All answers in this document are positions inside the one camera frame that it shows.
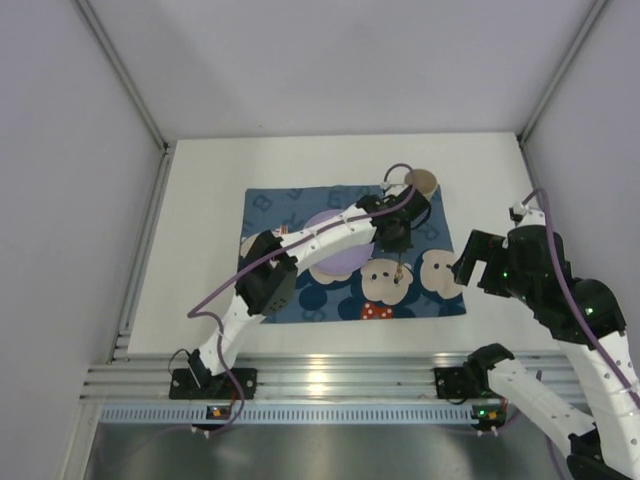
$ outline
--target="cartoon print placemat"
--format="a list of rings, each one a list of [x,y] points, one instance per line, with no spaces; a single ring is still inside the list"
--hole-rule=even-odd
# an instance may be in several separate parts
[[[240,257],[264,230],[294,232],[324,210],[345,209],[364,195],[382,196],[378,186],[249,189],[245,194]],[[466,313],[462,287],[453,282],[455,255],[440,187],[431,218],[412,232],[414,247],[402,256],[403,277],[394,282],[397,256],[374,249],[372,259],[351,275],[329,276],[311,267],[298,277],[286,309],[266,323],[333,322]]]

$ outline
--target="table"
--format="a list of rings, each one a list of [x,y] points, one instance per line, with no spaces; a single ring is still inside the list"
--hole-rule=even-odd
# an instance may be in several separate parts
[[[506,234],[508,208],[531,183],[512,133],[181,140],[140,291],[130,355],[189,350],[214,331],[186,312],[236,269],[247,188],[377,184],[397,162],[433,171],[454,249],[474,228]],[[404,172],[392,179],[401,181]],[[481,274],[476,272],[470,285]],[[224,314],[232,290],[210,304]],[[548,331],[514,299],[465,289],[467,314],[429,319],[260,325],[247,355],[417,355],[470,352],[500,342],[514,352],[557,352]]]

